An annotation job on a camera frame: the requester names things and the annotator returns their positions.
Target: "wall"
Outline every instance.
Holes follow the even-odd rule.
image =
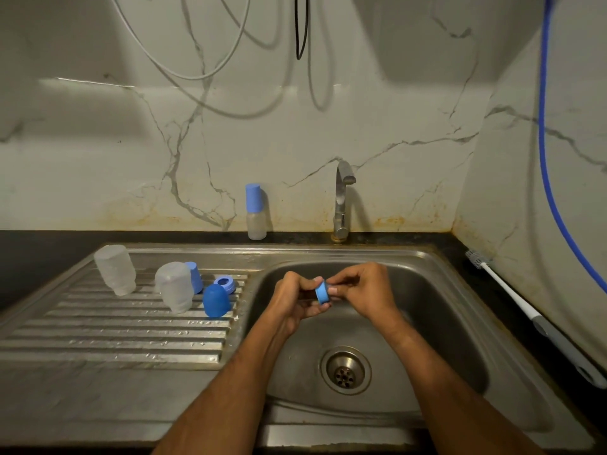
[[[190,75],[244,6],[119,1]],[[258,181],[275,230],[329,230],[343,158],[353,230],[449,230],[516,1],[311,0],[298,62],[292,0],[253,0],[199,83],[109,0],[0,0],[0,228],[243,230]]]
[[[569,231],[603,277],[606,13],[607,0],[559,0],[546,101],[546,152],[555,200]],[[542,0],[535,0],[518,18],[521,26],[536,25],[541,16]],[[453,231],[492,257],[497,272],[607,367],[607,295],[569,250],[542,187],[535,123],[539,41],[537,33],[490,99]]]

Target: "wire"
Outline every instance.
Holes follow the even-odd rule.
[[[113,3],[114,7],[116,8],[116,11],[118,12],[120,19],[122,19],[122,22],[125,24],[126,29],[130,32],[132,37],[135,39],[135,42],[137,42],[137,44],[142,49],[142,51],[145,52],[148,59],[151,60],[152,62],[154,62],[154,64],[156,64],[157,67],[161,68],[166,73],[170,73],[173,76],[176,76],[176,77],[184,79],[184,80],[189,80],[189,81],[198,81],[198,80],[210,78],[211,76],[215,75],[218,71],[220,71],[222,68],[224,68],[225,65],[230,61],[230,59],[236,52],[236,48],[238,47],[240,38],[242,38],[242,33],[245,30],[245,24],[247,22],[247,17],[249,15],[249,7],[251,6],[251,0],[247,0],[247,6],[245,6],[245,12],[242,15],[242,21],[240,21],[240,29],[238,31],[238,35],[236,36],[236,41],[234,41],[234,45],[232,45],[232,49],[230,50],[228,55],[224,58],[224,60],[222,60],[219,64],[217,64],[215,70],[213,70],[209,73],[206,73],[204,75],[200,75],[200,76],[187,76],[187,75],[181,75],[180,73],[172,71],[170,68],[168,68],[167,66],[161,64],[158,60],[156,60],[154,58],[154,56],[148,52],[148,50],[145,48],[145,46],[142,45],[141,41],[137,37],[137,34],[131,27],[131,24],[126,19],[126,16],[125,16],[124,12],[122,11],[122,8],[120,8],[120,5],[118,4],[118,0],[111,0],[111,1]]]
[[[548,81],[548,37],[550,34],[550,17],[552,15],[552,0],[545,0],[544,3],[544,20],[542,22],[542,47],[541,47],[541,58],[540,58],[540,95],[538,105],[538,116],[537,126],[538,131],[538,144],[540,148],[540,169],[542,171],[542,182],[544,184],[544,191],[546,192],[546,199],[548,200],[548,206],[550,206],[550,212],[554,217],[554,221],[557,223],[558,229],[565,238],[565,241],[569,245],[569,248],[573,254],[580,261],[582,267],[588,272],[588,274],[594,279],[594,281],[603,289],[607,294],[607,282],[601,277],[600,274],[594,269],[592,264],[581,252],[578,245],[573,240],[573,237],[569,233],[569,230],[563,222],[557,204],[554,201],[552,195],[552,188],[550,186],[550,178],[548,176],[548,167],[546,165],[546,83]]]
[[[310,0],[305,0],[305,27],[303,31],[302,49],[299,50],[299,14],[297,13],[297,0],[295,0],[295,57],[300,60],[304,55],[305,41],[308,38],[308,23],[310,20]]]

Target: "blue cable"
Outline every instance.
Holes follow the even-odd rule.
[[[573,237],[569,233],[569,230],[563,222],[557,205],[552,196],[552,188],[550,186],[550,178],[548,177],[548,168],[546,166],[546,81],[548,76],[548,37],[550,34],[550,16],[552,15],[552,0],[546,0],[544,3],[544,20],[542,22],[542,50],[540,57],[540,96],[539,96],[539,109],[537,116],[538,126],[538,143],[540,146],[540,168],[542,170],[542,182],[544,184],[544,191],[546,192],[546,199],[548,200],[548,206],[550,206],[550,212],[554,217],[554,221],[557,223],[558,229],[567,241],[569,248],[575,254],[581,265],[588,272],[588,274],[596,281],[596,283],[603,289],[607,294],[607,282],[601,277],[600,274],[592,267],[588,259],[581,252],[580,248],[575,244]]]

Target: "blue bottle cap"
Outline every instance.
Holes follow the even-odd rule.
[[[209,318],[220,318],[232,308],[227,292],[219,284],[206,287],[202,294],[202,305]]]
[[[259,184],[247,184],[247,212],[257,214],[263,210],[262,187]]]
[[[200,272],[198,271],[198,265],[196,262],[186,262],[188,268],[190,268],[190,279],[192,281],[192,288],[195,294],[199,294],[204,287]]]
[[[326,282],[321,282],[321,285],[316,288],[316,298],[318,298],[318,302],[321,305],[329,301],[329,294],[327,293]]]
[[[228,276],[228,275],[219,276],[213,282],[213,284],[219,284],[221,287],[224,288],[224,290],[226,291],[227,294],[231,294],[233,291],[236,290],[236,285],[234,284],[234,279],[232,279],[232,276]]]

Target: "drain strainer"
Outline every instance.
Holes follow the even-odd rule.
[[[371,366],[357,349],[338,346],[322,357],[321,375],[334,391],[358,394],[366,390],[371,382]]]

